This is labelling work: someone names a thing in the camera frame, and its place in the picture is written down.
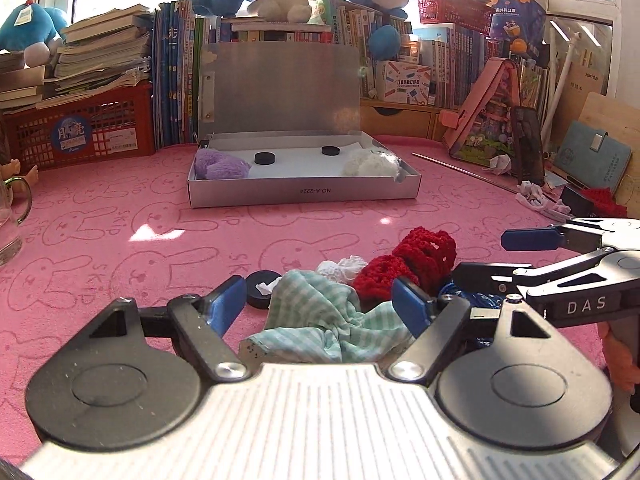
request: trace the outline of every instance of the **person's hand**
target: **person's hand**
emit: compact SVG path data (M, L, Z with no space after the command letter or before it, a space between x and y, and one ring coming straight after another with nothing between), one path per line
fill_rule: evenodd
M626 393L632 394L640 384L640 368L634 364L631 350L618 341L609 323L598 323L598 334L602 339L602 353L609 368L611 382Z

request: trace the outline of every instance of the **glass handle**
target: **glass handle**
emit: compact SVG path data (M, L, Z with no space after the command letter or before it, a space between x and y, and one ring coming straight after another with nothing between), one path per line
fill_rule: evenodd
M31 212L31 186L29 186L29 183L21 176L12 176L11 178L8 178L7 180L4 181L4 185L9 187L11 186L12 183L17 182L18 180L24 183L24 186L27 189L27 197L28 197L27 209L25 209L24 213L20 215L20 218L18 218L15 221L18 225L20 225L22 222L25 221L25 219L27 218L27 216L29 216L29 213Z

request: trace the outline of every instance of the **plush toy tag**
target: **plush toy tag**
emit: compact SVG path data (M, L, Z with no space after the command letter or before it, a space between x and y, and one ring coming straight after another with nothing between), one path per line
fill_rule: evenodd
M31 6L26 6L23 10L20 11L18 17L15 19L14 27L18 27L19 25L25 25L31 21L31 17L33 16L33 11L31 10Z

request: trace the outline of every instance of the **silver ribbed plate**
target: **silver ribbed plate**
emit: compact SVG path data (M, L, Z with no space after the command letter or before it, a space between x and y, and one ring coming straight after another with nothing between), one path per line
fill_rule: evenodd
M180 428L111 454L45 444L34 480L602 480L616 463L584 443L550 455L485 445L426 391L373 365L265 364L213 388Z

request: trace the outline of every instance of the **glass pitcher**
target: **glass pitcher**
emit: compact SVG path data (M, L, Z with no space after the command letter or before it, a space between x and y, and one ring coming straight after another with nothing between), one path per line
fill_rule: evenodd
M11 209L13 190L11 184L20 181L27 192L27 208L15 219ZM10 261L22 248L22 237L18 226L31 211L31 187L21 176L12 176L0 186L0 266Z

